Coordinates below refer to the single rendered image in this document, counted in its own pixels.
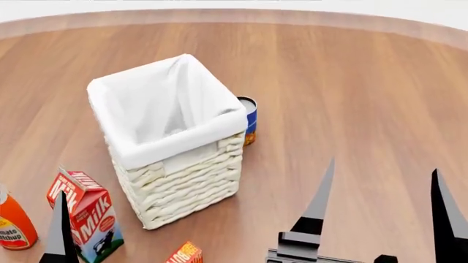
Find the blue food can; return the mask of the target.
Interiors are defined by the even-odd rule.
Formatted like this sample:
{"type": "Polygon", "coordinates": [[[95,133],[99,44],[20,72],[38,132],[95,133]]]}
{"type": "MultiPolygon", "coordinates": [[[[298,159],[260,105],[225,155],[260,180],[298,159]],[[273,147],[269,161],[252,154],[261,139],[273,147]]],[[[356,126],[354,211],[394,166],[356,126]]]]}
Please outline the blue food can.
{"type": "Polygon", "coordinates": [[[252,144],[256,139],[257,131],[257,103],[247,96],[238,96],[238,100],[246,108],[248,126],[246,129],[244,146],[252,144]]]}

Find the red milk carton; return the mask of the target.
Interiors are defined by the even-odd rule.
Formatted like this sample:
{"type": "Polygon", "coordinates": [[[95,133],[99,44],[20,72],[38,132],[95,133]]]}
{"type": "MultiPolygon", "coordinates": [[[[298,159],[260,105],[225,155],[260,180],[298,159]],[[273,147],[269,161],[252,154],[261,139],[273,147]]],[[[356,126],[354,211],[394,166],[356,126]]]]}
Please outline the red milk carton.
{"type": "Polygon", "coordinates": [[[109,192],[98,182],[60,167],[46,196],[50,206],[60,193],[66,194],[75,250],[85,263],[101,263],[124,244],[109,192]]]}

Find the orange tomato ketchup bottle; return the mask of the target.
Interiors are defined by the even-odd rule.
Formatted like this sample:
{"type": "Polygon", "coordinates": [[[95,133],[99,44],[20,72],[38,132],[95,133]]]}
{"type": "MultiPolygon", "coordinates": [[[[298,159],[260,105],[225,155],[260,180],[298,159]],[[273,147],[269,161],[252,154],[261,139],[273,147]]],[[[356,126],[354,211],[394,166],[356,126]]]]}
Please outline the orange tomato ketchup bottle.
{"type": "Polygon", "coordinates": [[[0,246],[11,251],[31,248],[37,231],[21,205],[0,183],[0,246]]]}

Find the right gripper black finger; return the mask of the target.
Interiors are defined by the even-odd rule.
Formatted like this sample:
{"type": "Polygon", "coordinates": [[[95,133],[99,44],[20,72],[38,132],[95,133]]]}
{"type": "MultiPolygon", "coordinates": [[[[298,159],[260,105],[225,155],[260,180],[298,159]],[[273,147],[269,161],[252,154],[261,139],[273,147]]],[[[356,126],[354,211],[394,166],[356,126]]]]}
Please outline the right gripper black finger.
{"type": "Polygon", "coordinates": [[[468,263],[468,220],[438,169],[431,174],[431,214],[436,263],[468,263]]]}
{"type": "Polygon", "coordinates": [[[278,254],[307,259],[311,259],[314,255],[318,256],[334,170],[335,159],[331,159],[317,192],[303,215],[290,231],[279,233],[276,249],[278,254]]]}

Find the white cloth basket liner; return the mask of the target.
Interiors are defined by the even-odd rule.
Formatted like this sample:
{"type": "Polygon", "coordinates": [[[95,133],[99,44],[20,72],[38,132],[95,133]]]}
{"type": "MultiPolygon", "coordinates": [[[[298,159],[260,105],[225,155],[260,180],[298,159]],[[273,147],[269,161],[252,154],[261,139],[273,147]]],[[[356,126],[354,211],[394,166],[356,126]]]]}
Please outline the white cloth basket liner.
{"type": "Polygon", "coordinates": [[[245,107],[190,54],[96,78],[87,92],[115,160],[127,170],[247,127],[245,107]]]}

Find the white wicker basket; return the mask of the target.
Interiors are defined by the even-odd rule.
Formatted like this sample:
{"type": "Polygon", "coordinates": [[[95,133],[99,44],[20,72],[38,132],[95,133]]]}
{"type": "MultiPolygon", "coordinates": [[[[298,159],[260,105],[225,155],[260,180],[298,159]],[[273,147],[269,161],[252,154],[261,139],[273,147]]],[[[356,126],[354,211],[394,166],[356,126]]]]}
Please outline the white wicker basket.
{"type": "Polygon", "coordinates": [[[245,133],[131,170],[104,140],[132,209],[145,229],[157,229],[238,192],[245,133]]]}

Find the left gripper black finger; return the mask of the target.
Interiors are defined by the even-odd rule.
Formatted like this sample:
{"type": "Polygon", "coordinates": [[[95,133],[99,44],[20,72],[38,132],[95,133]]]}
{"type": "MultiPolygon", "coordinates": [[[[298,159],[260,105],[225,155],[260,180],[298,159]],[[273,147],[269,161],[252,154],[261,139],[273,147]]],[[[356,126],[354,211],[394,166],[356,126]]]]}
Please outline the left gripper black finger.
{"type": "Polygon", "coordinates": [[[63,191],[56,197],[45,252],[39,263],[79,263],[63,191]]]}

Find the orange butter box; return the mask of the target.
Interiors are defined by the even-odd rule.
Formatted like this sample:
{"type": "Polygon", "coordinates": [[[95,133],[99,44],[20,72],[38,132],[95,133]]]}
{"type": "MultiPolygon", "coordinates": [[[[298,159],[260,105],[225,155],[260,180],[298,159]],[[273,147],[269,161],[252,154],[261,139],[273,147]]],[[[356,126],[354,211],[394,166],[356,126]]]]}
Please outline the orange butter box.
{"type": "Polygon", "coordinates": [[[203,252],[194,243],[187,241],[165,263],[203,263],[203,252]]]}

